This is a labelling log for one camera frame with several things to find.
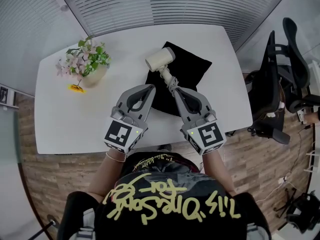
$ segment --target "office chair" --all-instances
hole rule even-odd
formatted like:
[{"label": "office chair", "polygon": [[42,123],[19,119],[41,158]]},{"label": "office chair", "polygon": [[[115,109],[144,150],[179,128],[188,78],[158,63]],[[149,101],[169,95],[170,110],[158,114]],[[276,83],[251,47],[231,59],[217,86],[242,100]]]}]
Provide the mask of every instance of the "office chair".
[{"label": "office chair", "polygon": [[285,107],[290,113],[295,113],[307,107],[320,106],[320,96],[309,94],[303,97],[302,95],[301,89],[310,84],[310,72],[297,47],[297,25],[290,18],[284,18],[282,25],[288,45],[275,44],[274,47],[280,47],[281,50],[273,53],[290,59],[290,65],[278,65],[285,96]]},{"label": "office chair", "polygon": [[[250,73],[245,79],[246,84],[251,84],[248,97],[253,124],[248,128],[248,131],[252,136],[272,138],[279,143],[288,144],[290,136],[282,132],[285,110],[279,106],[280,102],[285,100],[279,83],[275,47],[275,32],[272,31],[260,70]],[[269,117],[268,113],[274,113],[275,117]]]},{"label": "office chair", "polygon": [[303,234],[320,222],[320,201],[312,191],[300,195],[286,212],[286,221]]}]

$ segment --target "shoulder strap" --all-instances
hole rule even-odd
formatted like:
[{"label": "shoulder strap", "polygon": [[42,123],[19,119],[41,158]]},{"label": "shoulder strap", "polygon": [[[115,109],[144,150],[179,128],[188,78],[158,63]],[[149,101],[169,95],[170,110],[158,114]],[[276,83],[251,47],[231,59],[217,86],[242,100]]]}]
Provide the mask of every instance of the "shoulder strap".
[{"label": "shoulder strap", "polygon": [[79,228],[69,240],[96,240],[95,210],[93,208],[83,212],[83,227]]}]

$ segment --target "wrist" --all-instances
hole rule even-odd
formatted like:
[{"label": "wrist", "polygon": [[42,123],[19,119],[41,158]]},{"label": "wrist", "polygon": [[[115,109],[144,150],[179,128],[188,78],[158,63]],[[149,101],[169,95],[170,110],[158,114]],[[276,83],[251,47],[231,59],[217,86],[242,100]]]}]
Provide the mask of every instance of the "wrist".
[{"label": "wrist", "polygon": [[121,152],[119,152],[119,151],[116,151],[116,150],[114,150],[114,149],[112,149],[112,148],[109,149],[109,151],[107,152],[107,154],[108,154],[111,158],[113,158],[113,159],[115,159],[115,160],[119,160],[119,161],[124,161],[125,158],[126,158],[126,155],[125,155],[124,153],[121,153]]}]

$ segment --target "yellow flower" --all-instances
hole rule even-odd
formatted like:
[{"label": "yellow flower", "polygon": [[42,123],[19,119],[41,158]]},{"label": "yellow flower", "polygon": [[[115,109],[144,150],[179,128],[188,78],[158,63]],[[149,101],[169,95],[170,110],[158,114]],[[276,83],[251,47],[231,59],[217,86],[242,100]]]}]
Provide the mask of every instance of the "yellow flower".
[{"label": "yellow flower", "polygon": [[69,84],[68,89],[76,93],[82,93],[82,94],[85,94],[87,92],[86,90],[82,89],[80,86],[75,84]]}]

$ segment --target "black cushion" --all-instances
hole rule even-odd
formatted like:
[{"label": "black cushion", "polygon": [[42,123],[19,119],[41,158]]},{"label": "black cushion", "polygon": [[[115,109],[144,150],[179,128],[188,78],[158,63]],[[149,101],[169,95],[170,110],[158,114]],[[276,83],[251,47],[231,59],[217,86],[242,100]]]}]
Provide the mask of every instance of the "black cushion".
[{"label": "black cushion", "polygon": [[[175,54],[175,60],[168,65],[168,69],[171,75],[179,81],[178,85],[197,91],[197,84],[211,66],[212,62],[200,58],[170,42],[166,42],[163,48],[164,47],[170,47]],[[160,78],[159,72],[149,71],[145,83],[153,84],[156,87],[156,93],[152,103],[154,109],[179,116],[175,98],[169,92],[165,81]]]}]

